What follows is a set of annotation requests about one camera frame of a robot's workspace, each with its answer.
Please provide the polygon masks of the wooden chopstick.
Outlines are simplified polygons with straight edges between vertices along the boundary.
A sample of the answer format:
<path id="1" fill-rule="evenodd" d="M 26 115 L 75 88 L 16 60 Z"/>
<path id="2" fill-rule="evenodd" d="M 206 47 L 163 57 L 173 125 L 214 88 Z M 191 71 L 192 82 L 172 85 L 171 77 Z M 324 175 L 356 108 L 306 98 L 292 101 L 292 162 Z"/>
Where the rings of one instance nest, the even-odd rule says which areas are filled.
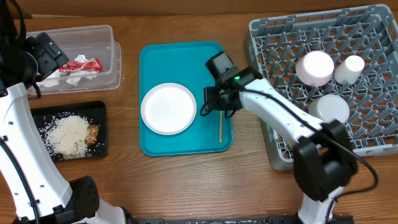
<path id="1" fill-rule="evenodd" d="M 223 112 L 219 111 L 219 143 L 223 142 Z"/>

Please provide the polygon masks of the large white plate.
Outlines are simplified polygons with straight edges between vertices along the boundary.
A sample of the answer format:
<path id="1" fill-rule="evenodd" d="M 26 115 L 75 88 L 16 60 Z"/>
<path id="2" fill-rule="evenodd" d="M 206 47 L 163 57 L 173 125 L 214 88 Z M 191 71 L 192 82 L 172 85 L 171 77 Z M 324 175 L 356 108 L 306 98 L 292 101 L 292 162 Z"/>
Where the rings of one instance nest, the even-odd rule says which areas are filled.
<path id="1" fill-rule="evenodd" d="M 174 135 L 194 121 L 197 103 L 193 93 L 178 83 L 162 83 L 150 89 L 141 102 L 141 118 L 153 132 Z"/>

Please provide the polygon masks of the teal serving tray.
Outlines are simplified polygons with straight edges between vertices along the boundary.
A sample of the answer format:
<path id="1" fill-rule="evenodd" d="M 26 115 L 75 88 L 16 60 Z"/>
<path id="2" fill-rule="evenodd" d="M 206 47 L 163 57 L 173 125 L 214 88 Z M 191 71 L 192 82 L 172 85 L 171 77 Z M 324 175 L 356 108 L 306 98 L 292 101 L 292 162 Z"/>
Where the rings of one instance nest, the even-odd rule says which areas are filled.
<path id="1" fill-rule="evenodd" d="M 162 83 L 178 83 L 194 95 L 197 109 L 204 104 L 203 90 L 215 81 L 205 67 L 206 61 L 223 51 L 214 41 L 155 44 L 144 47 L 139 56 L 139 98 Z M 219 112 L 206 116 L 196 114 L 193 123 L 183 132 L 161 135 L 139 122 L 139 144 L 148 156 L 226 151 L 233 143 L 233 124 L 223 117 L 223 142 L 219 143 Z"/>

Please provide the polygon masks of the white tissue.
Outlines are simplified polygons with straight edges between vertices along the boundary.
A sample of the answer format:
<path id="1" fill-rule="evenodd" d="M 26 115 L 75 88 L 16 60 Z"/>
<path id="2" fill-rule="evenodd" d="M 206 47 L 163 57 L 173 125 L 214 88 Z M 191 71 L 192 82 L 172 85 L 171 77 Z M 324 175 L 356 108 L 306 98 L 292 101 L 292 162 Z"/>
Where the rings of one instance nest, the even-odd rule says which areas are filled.
<path id="1" fill-rule="evenodd" d="M 77 61 L 77 62 L 86 62 L 92 58 L 86 58 L 85 55 L 78 55 L 75 59 L 72 61 Z M 89 72 L 89 71 L 79 71 L 79 72 L 67 72 L 68 78 L 67 78 L 67 83 L 71 85 L 77 86 L 78 82 L 82 78 L 87 78 L 91 80 L 96 76 L 96 74 L 99 72 Z"/>
<path id="2" fill-rule="evenodd" d="M 57 86 L 60 83 L 61 74 L 62 73 L 57 70 L 49 75 L 44 81 L 38 82 L 37 84 L 39 87 L 43 86 L 45 88 Z"/>

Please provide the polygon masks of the red snack wrapper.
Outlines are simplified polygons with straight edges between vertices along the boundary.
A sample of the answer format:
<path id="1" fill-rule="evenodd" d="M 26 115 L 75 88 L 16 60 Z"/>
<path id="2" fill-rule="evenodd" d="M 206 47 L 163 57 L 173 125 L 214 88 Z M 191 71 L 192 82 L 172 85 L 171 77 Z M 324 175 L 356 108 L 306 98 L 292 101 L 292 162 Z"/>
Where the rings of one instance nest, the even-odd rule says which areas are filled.
<path id="1" fill-rule="evenodd" d="M 59 72 L 102 72 L 103 66 L 99 58 L 94 57 L 86 62 L 69 61 L 59 68 Z"/>

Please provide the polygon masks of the small white plate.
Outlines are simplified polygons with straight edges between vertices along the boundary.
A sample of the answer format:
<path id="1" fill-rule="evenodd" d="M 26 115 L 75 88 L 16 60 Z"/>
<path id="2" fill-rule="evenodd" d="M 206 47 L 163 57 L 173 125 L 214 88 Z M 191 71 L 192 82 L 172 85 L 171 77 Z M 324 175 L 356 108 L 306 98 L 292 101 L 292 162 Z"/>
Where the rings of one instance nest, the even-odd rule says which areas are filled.
<path id="1" fill-rule="evenodd" d="M 315 50 L 297 62 L 295 71 L 302 83 L 309 86 L 323 86 L 330 81 L 334 67 L 329 54 Z"/>

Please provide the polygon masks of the brown food scraps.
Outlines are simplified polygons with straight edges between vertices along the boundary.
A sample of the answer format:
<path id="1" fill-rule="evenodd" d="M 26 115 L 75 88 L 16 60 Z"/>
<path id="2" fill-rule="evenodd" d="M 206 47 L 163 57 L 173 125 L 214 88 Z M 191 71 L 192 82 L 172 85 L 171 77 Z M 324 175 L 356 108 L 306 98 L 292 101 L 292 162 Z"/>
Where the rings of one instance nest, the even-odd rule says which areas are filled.
<path id="1" fill-rule="evenodd" d="M 88 149 L 93 147 L 98 141 L 100 131 L 99 125 L 91 124 L 87 127 L 85 138 L 79 137 L 73 143 L 72 156 L 83 155 Z"/>

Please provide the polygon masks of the grey bowl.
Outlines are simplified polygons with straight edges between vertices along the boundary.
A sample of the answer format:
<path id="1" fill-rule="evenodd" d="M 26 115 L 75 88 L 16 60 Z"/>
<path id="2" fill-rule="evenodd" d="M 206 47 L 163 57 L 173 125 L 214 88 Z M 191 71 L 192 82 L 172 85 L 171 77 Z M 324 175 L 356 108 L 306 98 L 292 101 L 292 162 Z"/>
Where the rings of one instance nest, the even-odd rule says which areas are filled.
<path id="1" fill-rule="evenodd" d="M 349 118 L 349 106 L 340 96 L 325 95 L 317 98 L 310 104 L 308 113 L 326 123 L 335 119 L 341 123 L 345 123 Z"/>

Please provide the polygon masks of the white paper cup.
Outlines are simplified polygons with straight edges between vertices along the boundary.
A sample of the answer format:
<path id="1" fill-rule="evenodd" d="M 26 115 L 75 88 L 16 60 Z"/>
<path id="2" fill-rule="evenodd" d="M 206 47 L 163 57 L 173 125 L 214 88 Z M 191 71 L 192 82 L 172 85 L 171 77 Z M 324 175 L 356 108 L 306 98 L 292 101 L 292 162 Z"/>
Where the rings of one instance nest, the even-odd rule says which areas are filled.
<path id="1" fill-rule="evenodd" d="M 357 55 L 347 57 L 334 71 L 333 77 L 341 85 L 354 84 L 365 66 L 364 60 Z"/>

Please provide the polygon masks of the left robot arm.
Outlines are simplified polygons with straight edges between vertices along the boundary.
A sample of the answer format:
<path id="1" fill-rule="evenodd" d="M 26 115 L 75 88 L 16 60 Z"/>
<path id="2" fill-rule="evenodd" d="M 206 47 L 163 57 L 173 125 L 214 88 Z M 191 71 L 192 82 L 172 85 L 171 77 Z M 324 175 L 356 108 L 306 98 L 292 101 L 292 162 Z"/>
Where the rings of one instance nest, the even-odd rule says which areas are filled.
<path id="1" fill-rule="evenodd" d="M 68 57 L 45 33 L 26 36 L 1 1 L 1 174 L 13 194 L 15 223 L 133 223 L 98 195 L 90 176 L 66 181 L 51 160 L 30 112 L 27 89 Z"/>

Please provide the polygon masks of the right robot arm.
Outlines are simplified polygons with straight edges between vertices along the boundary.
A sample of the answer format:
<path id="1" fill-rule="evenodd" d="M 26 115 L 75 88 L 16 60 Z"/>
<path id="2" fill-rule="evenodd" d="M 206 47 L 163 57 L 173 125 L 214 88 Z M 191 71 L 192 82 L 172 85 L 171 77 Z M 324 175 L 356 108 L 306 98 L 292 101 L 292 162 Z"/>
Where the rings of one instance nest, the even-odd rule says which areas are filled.
<path id="1" fill-rule="evenodd" d="M 202 116 L 218 110 L 230 118 L 244 108 L 277 132 L 294 154 L 295 181 L 304 193 L 292 223 L 337 223 L 332 210 L 358 166 L 344 125 L 316 118 L 283 97 L 256 69 L 240 70 L 219 52 L 205 64 L 215 86 L 204 89 Z"/>

